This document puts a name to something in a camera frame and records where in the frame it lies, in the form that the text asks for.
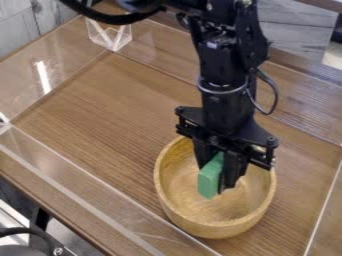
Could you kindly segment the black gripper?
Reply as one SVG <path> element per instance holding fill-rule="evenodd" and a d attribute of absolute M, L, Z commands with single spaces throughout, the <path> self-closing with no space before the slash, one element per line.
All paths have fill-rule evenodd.
<path fill-rule="evenodd" d="M 278 138 L 259 126 L 255 110 L 263 111 L 255 100 L 255 88 L 249 85 L 213 90 L 201 88 L 202 106 L 179 106 L 177 132 L 194 144 L 199 168 L 223 153 L 218 193 L 233 189 L 250 164 L 271 169 Z"/>

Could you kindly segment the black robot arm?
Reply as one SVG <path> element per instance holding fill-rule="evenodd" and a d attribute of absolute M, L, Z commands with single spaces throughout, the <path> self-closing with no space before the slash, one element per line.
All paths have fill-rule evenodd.
<path fill-rule="evenodd" d="M 191 139 L 198 163 L 198 193 L 211 198 L 235 187 L 247 167 L 273 168 L 278 138 L 262 128 L 257 86 L 277 84 L 261 70 L 270 42 L 258 19 L 258 0 L 116 0 L 122 15 L 103 13 L 80 0 L 60 0 L 86 17 L 111 25 L 137 23 L 173 8 L 189 30 L 199 59 L 199 107 L 181 106 L 177 132 Z"/>

